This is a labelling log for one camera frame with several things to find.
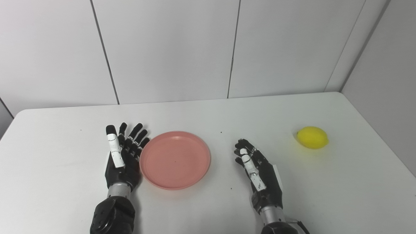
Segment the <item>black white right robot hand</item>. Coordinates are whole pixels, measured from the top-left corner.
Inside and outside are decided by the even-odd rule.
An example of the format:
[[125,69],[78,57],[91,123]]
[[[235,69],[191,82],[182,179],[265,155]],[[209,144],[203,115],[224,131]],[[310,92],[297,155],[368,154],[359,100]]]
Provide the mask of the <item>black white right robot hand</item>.
[[251,188],[253,191],[251,200],[254,210],[260,214],[261,209],[266,206],[283,208],[283,193],[273,165],[254,145],[246,139],[239,139],[235,144],[234,153],[237,155],[235,161],[243,168],[245,168],[245,166],[243,163],[243,154],[241,153],[241,149],[245,149],[247,151],[247,155],[254,163],[254,167],[258,170],[259,178],[265,185],[265,189],[260,190],[257,189],[257,186],[254,185],[253,182],[251,182]]

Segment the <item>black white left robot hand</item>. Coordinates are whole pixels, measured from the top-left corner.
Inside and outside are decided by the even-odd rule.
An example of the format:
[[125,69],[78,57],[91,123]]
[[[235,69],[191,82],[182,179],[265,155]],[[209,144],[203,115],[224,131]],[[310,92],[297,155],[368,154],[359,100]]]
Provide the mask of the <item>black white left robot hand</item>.
[[126,135],[126,129],[126,123],[120,125],[119,131],[114,125],[106,127],[110,145],[110,155],[105,171],[108,188],[116,183],[125,183],[130,190],[133,190],[139,183],[139,159],[150,139],[142,123],[138,123],[129,135]]

